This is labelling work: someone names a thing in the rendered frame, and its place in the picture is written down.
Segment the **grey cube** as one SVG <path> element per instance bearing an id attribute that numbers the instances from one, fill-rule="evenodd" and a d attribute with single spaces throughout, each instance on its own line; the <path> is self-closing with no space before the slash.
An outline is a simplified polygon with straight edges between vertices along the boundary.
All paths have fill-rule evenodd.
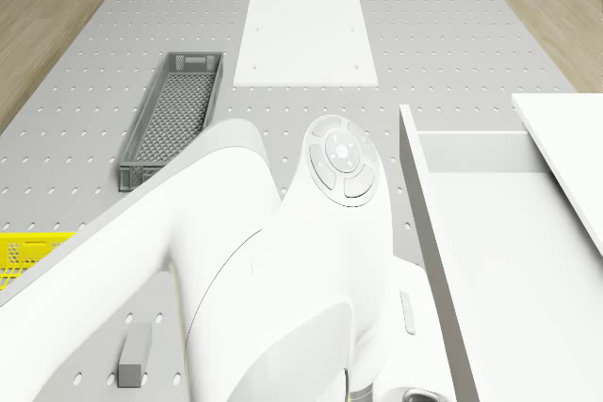
<path id="1" fill-rule="evenodd" d="M 134 323 L 129 328 L 118 361 L 118 387 L 140 388 L 153 341 L 150 323 Z"/>

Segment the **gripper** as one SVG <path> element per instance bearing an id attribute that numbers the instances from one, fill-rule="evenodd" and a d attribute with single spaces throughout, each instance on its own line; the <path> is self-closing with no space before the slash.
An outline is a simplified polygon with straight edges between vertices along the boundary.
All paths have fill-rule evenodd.
<path id="1" fill-rule="evenodd" d="M 395 387 L 384 393 L 384 402 L 448 402 L 440 393 L 417 387 Z"/>

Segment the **yellow basket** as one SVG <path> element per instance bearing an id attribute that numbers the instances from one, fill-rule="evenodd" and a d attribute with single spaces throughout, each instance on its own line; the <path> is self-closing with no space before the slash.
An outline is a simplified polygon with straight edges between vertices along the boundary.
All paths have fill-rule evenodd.
<path id="1" fill-rule="evenodd" d="M 73 233 L 0 233 L 0 291 Z"/>

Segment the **white cabinet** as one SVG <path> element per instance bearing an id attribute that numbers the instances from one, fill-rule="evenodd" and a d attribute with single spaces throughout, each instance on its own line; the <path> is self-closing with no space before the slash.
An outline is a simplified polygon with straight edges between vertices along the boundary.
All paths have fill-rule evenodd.
<path id="1" fill-rule="evenodd" d="M 603 93 L 516 93 L 512 100 L 603 255 Z"/>

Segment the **white board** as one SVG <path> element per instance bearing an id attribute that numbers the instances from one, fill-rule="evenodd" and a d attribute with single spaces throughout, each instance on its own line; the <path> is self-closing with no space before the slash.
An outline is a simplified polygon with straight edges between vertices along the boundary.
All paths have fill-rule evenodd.
<path id="1" fill-rule="evenodd" d="M 376 87 L 360 0 L 250 0 L 237 87 Z"/>

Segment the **dark grey basket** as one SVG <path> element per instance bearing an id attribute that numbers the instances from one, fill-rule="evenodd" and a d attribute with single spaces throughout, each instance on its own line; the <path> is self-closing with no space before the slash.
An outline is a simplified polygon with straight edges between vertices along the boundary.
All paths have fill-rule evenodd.
<path id="1" fill-rule="evenodd" d="M 222 60 L 222 53 L 167 53 L 122 155 L 121 192 L 157 174 L 211 123 Z"/>

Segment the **white drawer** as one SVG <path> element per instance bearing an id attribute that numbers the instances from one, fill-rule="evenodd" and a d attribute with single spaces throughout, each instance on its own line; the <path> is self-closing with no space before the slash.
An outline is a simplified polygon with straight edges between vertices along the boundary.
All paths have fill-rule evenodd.
<path id="1" fill-rule="evenodd" d="M 421 131 L 399 161 L 457 402 L 603 402 L 603 256 L 525 131 Z"/>

